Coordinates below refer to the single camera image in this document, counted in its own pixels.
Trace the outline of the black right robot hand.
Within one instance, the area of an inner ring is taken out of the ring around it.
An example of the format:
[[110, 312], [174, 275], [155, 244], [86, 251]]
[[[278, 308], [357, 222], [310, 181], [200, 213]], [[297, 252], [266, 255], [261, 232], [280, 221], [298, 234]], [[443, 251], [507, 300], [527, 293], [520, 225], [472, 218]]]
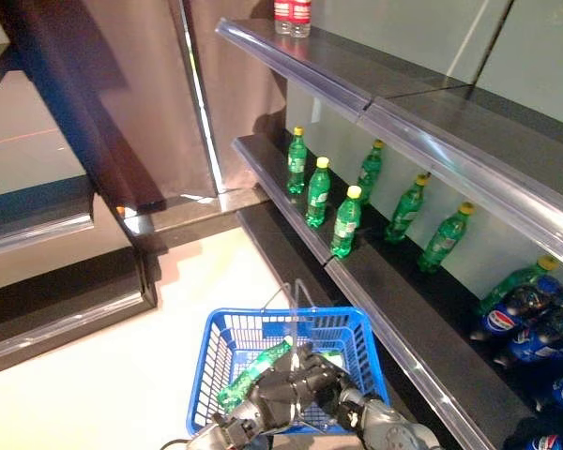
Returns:
[[342, 354], [339, 351], [315, 352], [311, 361], [329, 377], [326, 386], [315, 396], [319, 408], [334, 419], [341, 413], [357, 409], [357, 387], [352, 383]]

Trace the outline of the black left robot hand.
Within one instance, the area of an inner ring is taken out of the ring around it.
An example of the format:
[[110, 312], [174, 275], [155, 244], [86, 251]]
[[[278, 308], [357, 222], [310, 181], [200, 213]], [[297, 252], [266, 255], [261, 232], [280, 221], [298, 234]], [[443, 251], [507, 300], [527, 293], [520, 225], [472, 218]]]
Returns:
[[267, 369], [253, 384], [247, 401], [254, 407], [262, 430], [269, 432], [290, 427], [308, 408], [320, 389], [325, 371], [321, 366], [295, 366], [287, 353]]

